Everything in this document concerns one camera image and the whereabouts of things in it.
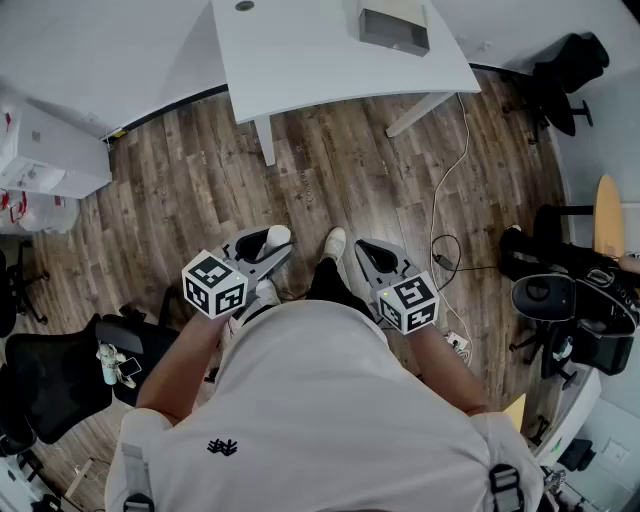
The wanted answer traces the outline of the person's left white shoe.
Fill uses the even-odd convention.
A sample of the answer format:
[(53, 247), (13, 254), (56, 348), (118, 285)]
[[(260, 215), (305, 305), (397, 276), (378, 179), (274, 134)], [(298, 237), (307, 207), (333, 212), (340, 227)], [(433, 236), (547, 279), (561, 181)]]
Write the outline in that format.
[[(272, 249), (279, 247), (291, 240), (291, 231), (288, 227), (284, 225), (274, 225), (269, 228), (266, 241), (260, 251), (258, 252), (258, 256), (262, 257), (269, 253)], [(261, 280), (255, 291), (258, 302), (261, 307), (267, 306), (277, 306), (280, 304), (280, 299), (278, 297), (275, 285), (268, 278), (264, 278)]]

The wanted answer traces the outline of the person's white shirt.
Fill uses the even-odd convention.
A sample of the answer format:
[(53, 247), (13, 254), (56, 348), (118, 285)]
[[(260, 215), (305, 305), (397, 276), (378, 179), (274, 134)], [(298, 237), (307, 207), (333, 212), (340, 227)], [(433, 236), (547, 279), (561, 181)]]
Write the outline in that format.
[(329, 301), (276, 306), (226, 347), (177, 425), (122, 419), (106, 512), (536, 512), (543, 476), (501, 412), (468, 416), (382, 331)]

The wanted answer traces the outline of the person's right forearm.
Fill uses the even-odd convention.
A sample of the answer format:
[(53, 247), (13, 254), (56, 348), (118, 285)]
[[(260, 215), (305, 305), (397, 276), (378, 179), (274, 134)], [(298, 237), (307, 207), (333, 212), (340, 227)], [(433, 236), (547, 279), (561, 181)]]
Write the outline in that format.
[(433, 325), (408, 334), (407, 341), (427, 387), (468, 416), (489, 411), (481, 382)]

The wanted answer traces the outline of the person's white shoe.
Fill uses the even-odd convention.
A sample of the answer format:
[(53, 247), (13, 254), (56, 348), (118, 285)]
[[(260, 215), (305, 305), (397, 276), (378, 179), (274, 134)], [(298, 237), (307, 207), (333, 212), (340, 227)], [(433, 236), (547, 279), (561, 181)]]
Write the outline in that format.
[[(291, 231), (288, 227), (284, 225), (274, 225), (269, 228), (266, 241), (260, 251), (258, 252), (258, 256), (262, 257), (269, 253), (272, 249), (279, 247), (291, 240)], [(267, 306), (277, 306), (280, 304), (280, 299), (278, 297), (275, 285), (268, 278), (264, 278), (261, 280), (255, 291), (258, 302), (261, 307)]]
[(328, 234), (323, 249), (321, 260), (331, 259), (334, 262), (338, 262), (345, 251), (346, 247), (346, 232), (341, 227), (333, 228)]

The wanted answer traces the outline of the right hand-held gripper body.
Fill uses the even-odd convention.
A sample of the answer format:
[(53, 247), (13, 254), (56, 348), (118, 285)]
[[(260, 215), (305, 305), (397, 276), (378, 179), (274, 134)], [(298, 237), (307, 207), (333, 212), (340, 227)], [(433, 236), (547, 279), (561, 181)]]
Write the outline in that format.
[(380, 273), (369, 279), (377, 312), (403, 335), (413, 333), (436, 321), (440, 298), (428, 271), (408, 265)]

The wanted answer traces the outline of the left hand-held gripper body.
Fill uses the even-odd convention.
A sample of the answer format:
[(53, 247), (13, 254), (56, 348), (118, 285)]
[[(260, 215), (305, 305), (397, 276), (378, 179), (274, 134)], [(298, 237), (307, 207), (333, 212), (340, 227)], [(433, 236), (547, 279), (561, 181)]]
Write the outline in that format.
[(182, 269), (183, 295), (209, 319), (245, 308), (256, 283), (208, 250), (200, 251)]

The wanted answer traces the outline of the white cabinet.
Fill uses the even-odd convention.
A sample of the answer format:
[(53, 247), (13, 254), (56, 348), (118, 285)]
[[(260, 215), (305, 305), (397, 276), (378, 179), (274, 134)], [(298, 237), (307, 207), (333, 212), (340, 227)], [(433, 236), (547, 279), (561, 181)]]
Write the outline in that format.
[(28, 103), (0, 97), (0, 188), (83, 199), (111, 181), (104, 142)]

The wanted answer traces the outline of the grey box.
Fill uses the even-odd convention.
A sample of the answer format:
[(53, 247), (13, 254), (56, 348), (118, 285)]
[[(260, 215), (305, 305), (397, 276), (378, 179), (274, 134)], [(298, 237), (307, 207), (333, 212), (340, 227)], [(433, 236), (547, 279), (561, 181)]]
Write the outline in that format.
[(424, 57), (430, 51), (427, 9), (418, 0), (358, 0), (359, 40)]

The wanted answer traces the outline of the white plastic bag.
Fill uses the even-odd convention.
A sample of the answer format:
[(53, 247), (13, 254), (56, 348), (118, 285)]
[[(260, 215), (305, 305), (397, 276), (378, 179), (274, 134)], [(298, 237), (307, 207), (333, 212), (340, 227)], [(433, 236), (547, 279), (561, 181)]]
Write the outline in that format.
[(66, 233), (79, 215), (79, 201), (0, 188), (0, 235)]

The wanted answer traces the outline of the black swivel chair base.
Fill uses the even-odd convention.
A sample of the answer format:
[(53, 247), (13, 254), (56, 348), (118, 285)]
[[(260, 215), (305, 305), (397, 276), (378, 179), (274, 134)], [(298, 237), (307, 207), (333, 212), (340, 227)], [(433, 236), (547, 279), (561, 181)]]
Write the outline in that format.
[(28, 311), (37, 323), (48, 324), (48, 318), (36, 311), (27, 293), (32, 284), (50, 279), (47, 271), (32, 278), (24, 276), (24, 251), (31, 247), (31, 241), (21, 241), (17, 262), (11, 266), (7, 265), (6, 257), (0, 250), (0, 338), (8, 337), (15, 327), (17, 317), (25, 316)]

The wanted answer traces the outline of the yellow round board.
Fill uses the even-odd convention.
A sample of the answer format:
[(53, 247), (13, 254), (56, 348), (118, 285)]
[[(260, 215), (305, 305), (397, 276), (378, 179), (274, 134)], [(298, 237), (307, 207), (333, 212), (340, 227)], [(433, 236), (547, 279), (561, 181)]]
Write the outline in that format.
[(598, 183), (593, 208), (593, 249), (611, 258), (625, 252), (622, 206), (613, 178), (603, 175)]

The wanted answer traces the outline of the white table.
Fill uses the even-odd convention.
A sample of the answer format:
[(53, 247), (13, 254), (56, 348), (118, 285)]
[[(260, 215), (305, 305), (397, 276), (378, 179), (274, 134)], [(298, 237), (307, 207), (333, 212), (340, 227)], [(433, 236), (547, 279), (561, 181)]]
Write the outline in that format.
[(358, 0), (212, 0), (237, 123), (254, 124), (267, 165), (276, 162), (271, 118), (300, 108), (398, 94), (422, 99), (386, 130), (395, 137), (478, 81), (431, 0), (430, 51), (419, 57), (359, 40)]

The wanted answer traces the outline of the black mesh office chair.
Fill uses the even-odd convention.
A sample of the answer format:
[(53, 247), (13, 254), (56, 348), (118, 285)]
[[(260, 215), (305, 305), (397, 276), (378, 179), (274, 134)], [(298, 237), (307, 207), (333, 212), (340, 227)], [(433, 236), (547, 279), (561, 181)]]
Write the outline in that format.
[[(36, 442), (56, 443), (113, 400), (133, 406), (139, 389), (178, 333), (170, 328), (170, 305), (178, 291), (166, 290), (159, 319), (125, 305), (117, 315), (94, 315), (86, 327), (63, 335), (16, 334), (5, 345), (0, 366), (0, 457), (29, 450)], [(96, 357), (99, 343), (118, 351), (118, 360), (135, 357), (142, 371), (118, 382), (104, 382)]]

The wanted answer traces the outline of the person's left forearm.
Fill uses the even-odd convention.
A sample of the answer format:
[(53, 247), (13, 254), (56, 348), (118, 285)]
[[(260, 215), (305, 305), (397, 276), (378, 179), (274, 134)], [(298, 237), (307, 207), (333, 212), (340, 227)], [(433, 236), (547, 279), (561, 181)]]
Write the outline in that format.
[(230, 318), (197, 313), (145, 379), (136, 407), (156, 411), (172, 425), (187, 418)]

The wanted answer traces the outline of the person's black trouser leg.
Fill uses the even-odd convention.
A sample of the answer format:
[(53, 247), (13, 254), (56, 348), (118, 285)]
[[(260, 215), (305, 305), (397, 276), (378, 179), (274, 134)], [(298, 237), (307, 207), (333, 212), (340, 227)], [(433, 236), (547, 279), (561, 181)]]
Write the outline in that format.
[(338, 271), (336, 261), (330, 257), (323, 257), (317, 264), (305, 299), (335, 302), (359, 311), (371, 321), (374, 320), (368, 305), (349, 290)]

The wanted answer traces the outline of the tan cardboard piece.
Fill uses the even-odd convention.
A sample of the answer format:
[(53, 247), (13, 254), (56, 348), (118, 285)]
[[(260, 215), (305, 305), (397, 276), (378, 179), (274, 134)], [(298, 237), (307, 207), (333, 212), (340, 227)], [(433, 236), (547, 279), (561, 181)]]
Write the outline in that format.
[(510, 418), (517, 432), (520, 432), (522, 428), (525, 407), (526, 407), (526, 394), (522, 393), (518, 398), (516, 398), (509, 406), (507, 406), (503, 410), (503, 413)]

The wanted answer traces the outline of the person's right white shoe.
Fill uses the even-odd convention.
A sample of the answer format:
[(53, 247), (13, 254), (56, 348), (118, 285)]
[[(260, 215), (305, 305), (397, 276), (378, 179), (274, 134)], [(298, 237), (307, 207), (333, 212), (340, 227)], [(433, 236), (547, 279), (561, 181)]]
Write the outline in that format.
[(341, 227), (333, 228), (328, 234), (323, 249), (321, 260), (331, 259), (334, 262), (338, 262), (345, 251), (346, 247), (346, 232)]

